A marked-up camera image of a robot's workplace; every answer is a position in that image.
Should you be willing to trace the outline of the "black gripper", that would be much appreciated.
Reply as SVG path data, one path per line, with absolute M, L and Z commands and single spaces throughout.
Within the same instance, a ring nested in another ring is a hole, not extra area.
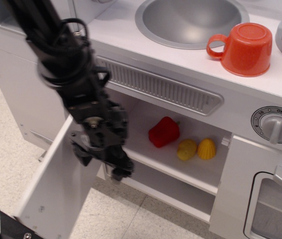
M 70 133 L 70 141 L 75 156 L 83 166 L 88 166 L 92 159 L 96 159 L 112 167 L 111 178 L 113 181 L 121 181 L 125 177 L 132 176 L 134 163 L 121 145 L 88 146 L 88 136 L 82 131 L 76 130 Z

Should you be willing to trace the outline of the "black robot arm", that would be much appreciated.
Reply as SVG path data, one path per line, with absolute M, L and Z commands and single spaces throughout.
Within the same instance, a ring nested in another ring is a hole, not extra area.
M 78 160 L 84 166 L 100 160 L 112 168 L 116 181 L 130 177 L 134 164 L 122 148 L 128 137 L 127 112 L 109 99 L 104 88 L 110 71 L 95 64 L 88 34 L 75 36 L 69 27 L 84 22 L 59 18 L 49 0 L 6 0 L 4 5 L 37 56 L 42 81 L 83 128 L 70 136 Z

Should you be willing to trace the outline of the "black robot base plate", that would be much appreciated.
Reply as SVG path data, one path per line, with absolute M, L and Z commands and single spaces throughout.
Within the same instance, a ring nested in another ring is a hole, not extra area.
M 0 239 L 42 239 L 42 237 L 6 213 L 0 211 Z

